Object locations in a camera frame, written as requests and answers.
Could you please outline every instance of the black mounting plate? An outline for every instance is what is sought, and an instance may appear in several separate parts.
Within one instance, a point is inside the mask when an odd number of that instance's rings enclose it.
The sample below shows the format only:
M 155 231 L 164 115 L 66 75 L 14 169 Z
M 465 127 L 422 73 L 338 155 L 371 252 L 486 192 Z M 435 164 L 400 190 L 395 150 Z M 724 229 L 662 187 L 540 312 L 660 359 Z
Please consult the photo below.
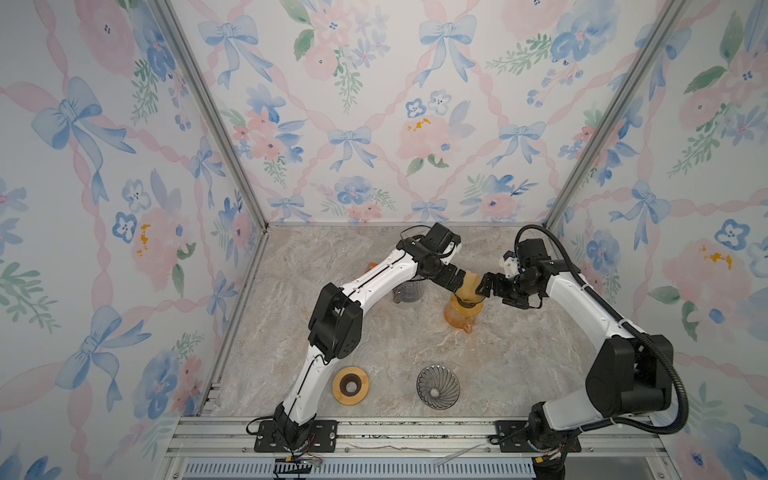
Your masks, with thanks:
M 496 433 L 500 437 L 505 437 L 512 432 L 517 432 L 511 439 L 507 439 L 498 444 L 498 447 L 502 450 L 502 453 L 520 453 L 520 452 L 536 452 L 525 439 L 525 424 L 528 420 L 496 420 L 493 422 L 496 427 Z M 581 443 L 578 439 L 571 447 L 571 452 L 580 452 Z
M 309 438 L 312 440 L 310 452 L 333 453 L 336 450 L 336 428 L 339 423 L 336 420 L 315 420 L 310 427 Z M 283 436 L 275 429 L 274 420 L 263 420 L 259 423 L 259 431 L 256 433 L 256 443 L 253 451 L 257 453 L 286 453 L 290 450 L 283 441 Z

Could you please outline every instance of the metal corner post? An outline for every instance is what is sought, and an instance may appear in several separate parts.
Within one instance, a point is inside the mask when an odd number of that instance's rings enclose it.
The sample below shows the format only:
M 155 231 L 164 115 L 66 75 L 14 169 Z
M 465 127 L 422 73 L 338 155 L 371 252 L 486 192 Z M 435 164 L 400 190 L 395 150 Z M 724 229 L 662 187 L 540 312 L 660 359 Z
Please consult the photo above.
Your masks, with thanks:
M 565 185 L 558 195 L 554 206 L 549 210 L 549 214 L 544 220 L 545 227 L 553 228 L 555 222 L 558 221 L 565 212 L 565 209 L 568 208 L 568 204 L 581 185 L 581 181 L 611 135 L 613 126 L 621 119 L 621 115 L 624 114 L 627 106 L 634 98 L 640 83 L 652 69 L 654 61 L 661 55 L 664 46 L 674 32 L 675 26 L 680 21 L 680 17 L 690 3 L 690 0 L 669 0 L 664 6 L 664 10 L 659 14 L 659 18 L 657 18 L 648 35 L 645 46 L 637 53 L 632 65 L 630 65 L 627 78 L 621 84 L 613 99 L 611 99 L 611 103 L 608 104 L 605 114 L 595 130 L 594 137 L 584 147 L 584 153 L 565 181 Z
M 232 172 L 235 184 L 240 189 L 243 199 L 246 201 L 251 213 L 256 218 L 260 232 L 264 235 L 267 227 L 264 214 L 259 208 L 256 194 L 253 192 L 253 188 L 250 186 L 250 182 L 243 170 L 243 166 L 238 160 L 237 153 L 227 136 L 227 128 L 219 115 L 210 90 L 205 85 L 203 73 L 192 54 L 189 42 L 187 41 L 187 36 L 184 34 L 184 30 L 179 24 L 178 17 L 176 16 L 173 6 L 170 4 L 170 0 L 150 0 L 148 4 L 152 13 L 157 18 L 160 28 L 164 33 L 168 44 L 171 46 L 174 55 L 177 57 L 177 61 L 184 70 L 184 74 L 187 76 L 187 83 L 189 84 L 190 90 L 192 90 L 203 115 L 210 123 L 211 135 L 221 149 L 223 159 Z

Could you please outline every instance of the gray marble surface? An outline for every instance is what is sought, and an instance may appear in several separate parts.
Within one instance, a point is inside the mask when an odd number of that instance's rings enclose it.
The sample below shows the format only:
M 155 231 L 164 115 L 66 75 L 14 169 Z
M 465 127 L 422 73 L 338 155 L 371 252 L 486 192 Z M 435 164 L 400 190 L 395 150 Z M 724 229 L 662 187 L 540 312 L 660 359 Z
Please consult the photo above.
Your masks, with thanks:
M 396 245 L 402 227 L 274 227 L 224 370 L 214 415 L 269 415 L 289 392 L 306 355 L 307 323 L 320 289 L 365 273 Z M 501 271 L 513 227 L 452 227 L 462 250 L 452 262 L 476 273 Z M 471 334 L 445 321 L 449 293 L 429 281 L 417 303 L 381 299 L 363 320 L 356 350 L 336 365 L 358 366 L 370 378 L 368 396 L 344 406 L 331 391 L 319 416 L 527 415 L 531 405 L 580 385 L 595 351 L 554 301 L 517 310 L 485 301 Z M 453 407 L 434 410 L 416 394 L 416 376 L 432 364 L 449 367 L 461 383 Z

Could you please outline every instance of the robotic arm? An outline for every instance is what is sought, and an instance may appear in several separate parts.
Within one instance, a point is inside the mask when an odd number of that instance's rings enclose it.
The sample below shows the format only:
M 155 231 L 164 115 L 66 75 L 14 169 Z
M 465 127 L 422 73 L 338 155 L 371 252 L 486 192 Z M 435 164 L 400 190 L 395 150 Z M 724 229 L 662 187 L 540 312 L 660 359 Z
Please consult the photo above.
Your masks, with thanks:
M 542 239 L 521 242 L 521 233 L 531 228 L 550 236 L 564 259 L 550 258 Z M 301 373 L 274 412 L 276 428 L 291 449 L 300 449 L 306 441 L 333 365 L 357 347 L 362 318 L 371 305 L 416 275 L 455 293 L 463 284 L 465 271 L 450 260 L 460 247 L 461 237 L 436 223 L 426 235 L 402 239 L 383 262 L 359 279 L 341 287 L 332 283 L 323 287 L 310 319 L 310 346 Z M 504 255 L 502 266 L 505 273 L 483 276 L 478 295 L 499 296 L 504 304 L 520 309 L 531 308 L 531 295 L 551 297 L 573 317 L 598 351 L 584 387 L 532 407 L 525 433 L 533 446 L 540 450 L 556 448 L 569 436 L 575 438 L 573 432 L 577 435 L 611 423 L 657 434 L 683 428 L 687 397 L 669 360 L 672 345 L 661 335 L 647 335 L 590 288 L 557 237 L 537 225 L 523 227 L 515 239 L 515 251 Z M 673 385 L 678 413 L 667 427 L 619 416 L 668 408 Z

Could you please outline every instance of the floral wallpaper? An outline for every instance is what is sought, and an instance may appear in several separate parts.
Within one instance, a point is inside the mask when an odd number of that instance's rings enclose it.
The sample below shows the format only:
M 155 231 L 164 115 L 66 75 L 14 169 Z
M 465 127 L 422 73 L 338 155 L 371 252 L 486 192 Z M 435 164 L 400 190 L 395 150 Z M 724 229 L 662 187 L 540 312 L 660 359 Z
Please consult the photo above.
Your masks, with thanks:
M 556 225 L 594 288 L 673 343 L 690 418 L 662 440 L 687 480 L 768 478 L 767 16 L 694 0 Z
M 261 210 L 298 224 L 543 220 L 664 6 L 171 3 Z
M 140 0 L 0 6 L 0 478 L 152 478 L 257 241 Z

